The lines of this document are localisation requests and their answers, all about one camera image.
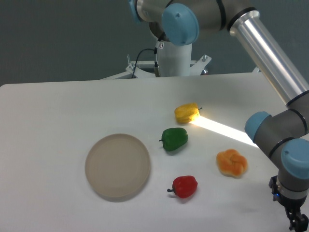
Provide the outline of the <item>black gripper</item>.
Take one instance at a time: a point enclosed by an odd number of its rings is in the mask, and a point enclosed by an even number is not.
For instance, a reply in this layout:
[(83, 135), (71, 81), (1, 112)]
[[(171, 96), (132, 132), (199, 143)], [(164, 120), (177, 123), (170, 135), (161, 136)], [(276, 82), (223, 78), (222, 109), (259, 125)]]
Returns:
[(305, 203), (309, 190), (289, 190), (281, 184), (277, 176), (271, 177), (269, 187), (273, 194), (273, 201), (277, 201), (285, 208), (290, 221), (289, 230), (305, 232), (307, 230), (307, 216), (301, 213), (301, 207)]

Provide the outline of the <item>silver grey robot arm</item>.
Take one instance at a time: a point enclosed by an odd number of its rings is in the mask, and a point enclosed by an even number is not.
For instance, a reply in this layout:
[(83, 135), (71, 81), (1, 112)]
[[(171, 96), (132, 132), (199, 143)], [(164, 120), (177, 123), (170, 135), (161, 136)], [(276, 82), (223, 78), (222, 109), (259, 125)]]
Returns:
[(176, 46), (194, 43), (201, 31), (226, 29), (236, 37), (287, 110), (252, 115), (245, 132), (278, 168), (270, 179), (273, 200), (285, 208), (290, 229), (304, 232), (309, 219), (301, 206), (309, 192), (309, 85), (260, 21), (248, 0), (131, 0), (137, 23), (148, 22), (155, 36)]

